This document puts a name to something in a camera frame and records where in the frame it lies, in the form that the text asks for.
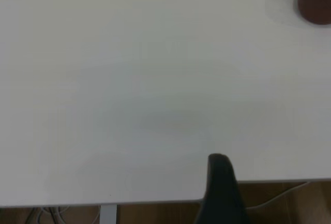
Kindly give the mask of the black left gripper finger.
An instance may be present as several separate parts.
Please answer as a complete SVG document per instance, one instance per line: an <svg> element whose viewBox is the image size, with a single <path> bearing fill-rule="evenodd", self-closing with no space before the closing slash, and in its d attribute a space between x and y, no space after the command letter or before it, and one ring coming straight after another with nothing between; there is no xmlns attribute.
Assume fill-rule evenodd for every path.
<svg viewBox="0 0 331 224"><path fill-rule="evenodd" d="M233 166L223 154L208 156L206 192L195 223L250 223Z"/></svg>

